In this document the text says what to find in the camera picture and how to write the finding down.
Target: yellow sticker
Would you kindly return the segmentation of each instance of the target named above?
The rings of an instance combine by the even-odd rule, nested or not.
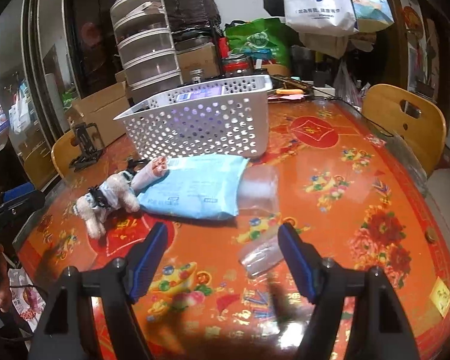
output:
[[[450,309],[450,290],[439,277],[433,286],[430,300],[437,307],[442,317],[445,318]]]

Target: human hand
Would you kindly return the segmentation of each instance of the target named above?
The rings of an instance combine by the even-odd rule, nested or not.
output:
[[[7,261],[3,257],[3,246],[0,245],[0,310],[8,312],[12,304],[12,293],[10,291],[10,280],[7,274]]]

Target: green bag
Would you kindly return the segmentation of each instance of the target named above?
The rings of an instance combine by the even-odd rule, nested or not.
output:
[[[228,45],[233,54],[270,49],[277,64],[290,67],[288,49],[300,44],[298,34],[277,17],[257,19],[226,29]]]

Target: floor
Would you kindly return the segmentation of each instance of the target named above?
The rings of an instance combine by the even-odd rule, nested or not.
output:
[[[450,231],[450,169],[433,172],[428,179],[428,190]]]

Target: plush toy leg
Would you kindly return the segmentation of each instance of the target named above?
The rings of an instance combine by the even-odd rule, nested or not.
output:
[[[136,193],[139,193],[154,181],[165,176],[167,170],[167,159],[157,157],[135,175],[130,186]]]
[[[98,239],[102,234],[105,234],[104,225],[97,219],[94,210],[92,210],[90,203],[84,196],[78,198],[75,207],[77,215],[85,221],[90,238]]]
[[[137,212],[140,209],[137,197],[130,190],[128,182],[122,175],[111,175],[107,179],[107,184],[127,212]]]

